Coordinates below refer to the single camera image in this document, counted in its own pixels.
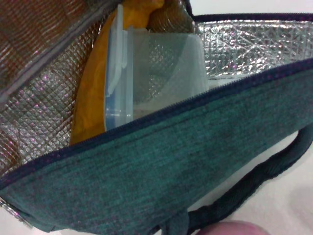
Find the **clear plastic food container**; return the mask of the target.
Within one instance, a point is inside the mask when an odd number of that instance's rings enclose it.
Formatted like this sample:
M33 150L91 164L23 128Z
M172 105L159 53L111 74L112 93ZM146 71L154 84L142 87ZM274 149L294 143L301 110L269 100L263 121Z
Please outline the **clear plastic food container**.
M106 131L206 90L199 36L124 29L124 11L118 5L109 30L103 104Z

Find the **dark teal insulated lunch bag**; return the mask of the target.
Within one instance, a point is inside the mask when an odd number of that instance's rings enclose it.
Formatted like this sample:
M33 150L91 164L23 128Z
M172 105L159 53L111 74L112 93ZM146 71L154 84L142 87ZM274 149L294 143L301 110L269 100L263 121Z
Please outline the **dark teal insulated lunch bag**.
M27 227L192 235L313 143L313 13L165 0L143 29L200 37L205 92L71 145L86 63L122 2L0 0L0 211Z

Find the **yellow toy banana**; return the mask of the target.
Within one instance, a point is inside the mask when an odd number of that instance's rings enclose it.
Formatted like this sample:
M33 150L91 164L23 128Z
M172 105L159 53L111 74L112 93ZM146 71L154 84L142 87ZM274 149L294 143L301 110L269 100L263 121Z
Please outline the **yellow toy banana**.
M145 28L150 14L165 0L123 0L123 26ZM117 10L107 18L94 43L80 81L74 108L70 144L76 144L105 132L104 88L109 31Z

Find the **pink toy peach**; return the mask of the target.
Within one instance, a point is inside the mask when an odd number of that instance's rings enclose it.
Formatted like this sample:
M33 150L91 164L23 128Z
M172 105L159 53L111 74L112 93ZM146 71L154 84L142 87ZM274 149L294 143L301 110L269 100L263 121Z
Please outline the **pink toy peach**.
M245 221L223 221L199 230L196 235L270 235L262 227Z

